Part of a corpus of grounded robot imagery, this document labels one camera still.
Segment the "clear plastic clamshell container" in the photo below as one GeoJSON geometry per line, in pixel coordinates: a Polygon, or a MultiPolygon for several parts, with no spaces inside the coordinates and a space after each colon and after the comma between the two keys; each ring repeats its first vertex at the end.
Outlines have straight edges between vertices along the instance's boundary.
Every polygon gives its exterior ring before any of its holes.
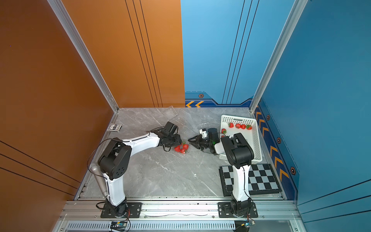
{"type": "Polygon", "coordinates": [[[186,154],[189,149],[189,144],[187,143],[182,143],[181,145],[178,145],[174,148],[175,152],[181,153],[181,154],[186,154]]]}

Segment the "aluminium front rail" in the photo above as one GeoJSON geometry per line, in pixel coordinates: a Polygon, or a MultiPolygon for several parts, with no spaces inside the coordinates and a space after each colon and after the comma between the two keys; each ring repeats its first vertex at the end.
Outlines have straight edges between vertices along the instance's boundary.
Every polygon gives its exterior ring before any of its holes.
{"type": "MultiPolygon", "coordinates": [[[[227,198],[128,198],[128,204],[141,203],[136,220],[221,220],[219,202],[227,198]]],[[[301,220],[293,201],[255,198],[258,220],[301,220]]],[[[103,220],[98,201],[67,201],[58,220],[103,220]]]]}

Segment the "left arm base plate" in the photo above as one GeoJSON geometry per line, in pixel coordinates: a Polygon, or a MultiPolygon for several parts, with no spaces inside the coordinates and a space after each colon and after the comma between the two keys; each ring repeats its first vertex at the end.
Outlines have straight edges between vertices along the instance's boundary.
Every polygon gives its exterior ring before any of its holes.
{"type": "Polygon", "coordinates": [[[106,202],[101,210],[101,218],[139,218],[142,210],[142,203],[140,202],[123,202],[118,206],[113,206],[106,202]]]}

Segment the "white perforated plastic basket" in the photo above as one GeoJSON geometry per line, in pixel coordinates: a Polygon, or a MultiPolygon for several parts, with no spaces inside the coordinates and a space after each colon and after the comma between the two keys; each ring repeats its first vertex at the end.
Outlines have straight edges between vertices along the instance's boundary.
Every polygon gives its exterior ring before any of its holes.
{"type": "Polygon", "coordinates": [[[261,146],[260,146],[260,137],[259,137],[259,128],[257,121],[252,118],[244,118],[244,117],[238,117],[238,116],[229,116],[229,115],[222,115],[221,116],[221,124],[220,129],[226,129],[227,132],[224,134],[225,136],[233,136],[234,134],[241,133],[250,147],[252,148],[254,152],[254,159],[252,160],[252,164],[258,164],[262,162],[262,152],[261,152],[261,146]],[[228,126],[228,123],[233,123],[234,127],[230,128],[228,126]],[[237,129],[235,127],[236,124],[240,125],[251,125],[252,130],[247,129],[237,129]]]}

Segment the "black white checkerboard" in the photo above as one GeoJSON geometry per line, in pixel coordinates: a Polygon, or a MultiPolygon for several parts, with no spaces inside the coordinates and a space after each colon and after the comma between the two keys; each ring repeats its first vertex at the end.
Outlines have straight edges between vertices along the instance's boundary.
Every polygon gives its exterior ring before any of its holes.
{"type": "MultiPolygon", "coordinates": [[[[219,175],[223,196],[232,195],[234,175],[232,166],[220,166],[219,175]]],[[[250,195],[280,193],[281,187],[270,164],[252,164],[248,174],[248,189],[250,195]]]]}

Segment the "aluminium corner post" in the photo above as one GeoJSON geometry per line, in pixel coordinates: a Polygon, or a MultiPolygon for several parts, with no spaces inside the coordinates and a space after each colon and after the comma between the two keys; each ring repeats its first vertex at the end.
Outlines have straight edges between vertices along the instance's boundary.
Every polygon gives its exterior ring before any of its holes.
{"type": "Polygon", "coordinates": [[[76,28],[72,18],[70,17],[67,9],[60,0],[48,0],[47,1],[65,30],[70,41],[74,45],[76,51],[78,52],[80,58],[84,62],[85,66],[89,70],[91,76],[105,97],[106,101],[110,105],[114,113],[119,111],[119,106],[111,93],[108,85],[106,84],[101,72],[99,71],[91,53],[89,52],[85,42],[83,41],[78,29],[76,28]]]}
{"type": "Polygon", "coordinates": [[[281,34],[277,40],[273,53],[270,57],[270,60],[266,66],[266,69],[263,73],[263,76],[259,82],[257,90],[254,94],[254,97],[249,106],[250,113],[254,113],[265,90],[268,86],[268,83],[285,51],[285,48],[296,28],[296,25],[308,3],[308,0],[296,0],[291,8],[291,11],[288,15],[288,18],[284,24],[284,27],[281,31],[281,34]]]}

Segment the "clear clamshell near wall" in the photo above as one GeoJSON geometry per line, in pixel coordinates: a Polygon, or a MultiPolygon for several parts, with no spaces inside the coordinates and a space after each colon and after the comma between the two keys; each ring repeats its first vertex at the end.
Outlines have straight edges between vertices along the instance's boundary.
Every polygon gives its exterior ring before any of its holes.
{"type": "Polygon", "coordinates": [[[167,107],[166,117],[168,121],[177,120],[179,118],[179,109],[173,106],[167,107]]]}

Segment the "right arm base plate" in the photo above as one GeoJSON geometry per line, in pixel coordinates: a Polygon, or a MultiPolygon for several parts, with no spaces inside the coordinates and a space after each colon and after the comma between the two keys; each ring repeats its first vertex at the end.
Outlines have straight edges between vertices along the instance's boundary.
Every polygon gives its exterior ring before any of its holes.
{"type": "Polygon", "coordinates": [[[218,215],[220,218],[258,218],[258,210],[255,203],[235,205],[232,202],[217,203],[218,215]]]}

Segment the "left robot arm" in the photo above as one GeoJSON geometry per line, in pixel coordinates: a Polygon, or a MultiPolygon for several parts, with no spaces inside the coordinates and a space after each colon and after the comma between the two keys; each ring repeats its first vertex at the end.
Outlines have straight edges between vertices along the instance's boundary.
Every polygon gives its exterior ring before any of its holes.
{"type": "Polygon", "coordinates": [[[162,147],[170,151],[182,144],[178,126],[167,122],[165,126],[149,130],[145,135],[132,139],[109,139],[109,143],[90,171],[105,198],[102,211],[113,217],[128,218],[129,206],[124,193],[123,177],[128,169],[130,158],[150,148],[162,147]]]}

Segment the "right aluminium corner post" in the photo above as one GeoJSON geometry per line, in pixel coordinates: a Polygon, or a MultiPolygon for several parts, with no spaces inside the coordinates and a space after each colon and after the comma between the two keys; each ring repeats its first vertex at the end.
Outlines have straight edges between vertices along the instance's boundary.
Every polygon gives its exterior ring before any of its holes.
{"type": "Polygon", "coordinates": [[[250,113],[254,113],[265,90],[268,86],[268,83],[285,51],[285,48],[296,28],[296,25],[308,3],[308,0],[296,0],[291,8],[291,11],[288,15],[288,18],[284,24],[284,27],[281,31],[281,34],[277,40],[273,53],[270,57],[270,60],[266,66],[266,69],[263,73],[263,76],[259,82],[257,90],[254,94],[254,97],[249,106],[250,113]]]}

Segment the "green circuit board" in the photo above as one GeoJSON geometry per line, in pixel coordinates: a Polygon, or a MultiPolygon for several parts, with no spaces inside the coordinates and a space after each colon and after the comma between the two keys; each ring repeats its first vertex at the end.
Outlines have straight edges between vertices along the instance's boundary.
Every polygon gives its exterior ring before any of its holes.
{"type": "Polygon", "coordinates": [[[112,221],[110,225],[110,232],[128,232],[130,229],[128,221],[112,221]]]}
{"type": "Polygon", "coordinates": [[[248,232],[251,226],[254,226],[256,223],[254,220],[246,220],[241,224],[241,228],[245,228],[248,232]]]}

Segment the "right green circuit board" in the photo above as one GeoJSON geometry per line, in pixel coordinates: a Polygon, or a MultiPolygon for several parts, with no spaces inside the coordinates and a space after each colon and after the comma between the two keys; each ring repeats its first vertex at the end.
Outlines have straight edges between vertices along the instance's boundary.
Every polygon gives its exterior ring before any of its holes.
{"type": "Polygon", "coordinates": [[[254,220],[246,220],[241,224],[241,228],[245,228],[248,232],[251,226],[254,226],[256,223],[254,220]]]}

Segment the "left green circuit board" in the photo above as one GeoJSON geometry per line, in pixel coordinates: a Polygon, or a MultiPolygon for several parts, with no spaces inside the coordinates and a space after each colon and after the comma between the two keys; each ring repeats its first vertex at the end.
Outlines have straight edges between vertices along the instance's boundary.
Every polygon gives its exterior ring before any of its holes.
{"type": "Polygon", "coordinates": [[[130,229],[128,221],[112,221],[110,225],[110,232],[128,232],[130,229]]]}

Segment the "grey metal cylinder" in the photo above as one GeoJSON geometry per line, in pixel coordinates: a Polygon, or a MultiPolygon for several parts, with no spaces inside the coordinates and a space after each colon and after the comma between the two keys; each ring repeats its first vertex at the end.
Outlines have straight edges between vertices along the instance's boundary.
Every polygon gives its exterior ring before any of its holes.
{"type": "Polygon", "coordinates": [[[106,178],[103,176],[100,166],[97,163],[92,163],[89,166],[89,171],[94,175],[102,195],[104,196],[104,198],[107,198],[108,190],[107,190],[106,178]]]}

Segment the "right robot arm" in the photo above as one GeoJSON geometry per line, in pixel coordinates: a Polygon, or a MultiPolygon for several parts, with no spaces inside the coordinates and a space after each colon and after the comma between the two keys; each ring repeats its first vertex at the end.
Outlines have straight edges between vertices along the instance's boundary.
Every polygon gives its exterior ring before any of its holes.
{"type": "Polygon", "coordinates": [[[253,206],[248,190],[248,176],[255,154],[245,137],[241,133],[225,135],[210,128],[206,138],[199,134],[188,139],[188,142],[198,150],[209,149],[213,155],[226,155],[233,170],[231,211],[237,217],[248,216],[253,206]]]}

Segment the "left aluminium corner post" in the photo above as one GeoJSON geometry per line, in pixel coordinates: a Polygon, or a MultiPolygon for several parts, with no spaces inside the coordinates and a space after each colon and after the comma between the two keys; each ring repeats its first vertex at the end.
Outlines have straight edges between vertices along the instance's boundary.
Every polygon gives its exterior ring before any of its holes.
{"type": "Polygon", "coordinates": [[[80,58],[84,62],[85,66],[89,70],[91,76],[105,97],[106,101],[110,105],[114,113],[119,111],[119,106],[111,93],[108,85],[106,84],[101,72],[99,71],[91,53],[89,52],[85,42],[83,41],[78,29],[76,28],[72,18],[70,17],[67,9],[60,0],[48,0],[47,1],[65,30],[70,41],[74,45],[76,51],[78,52],[80,58]]]}

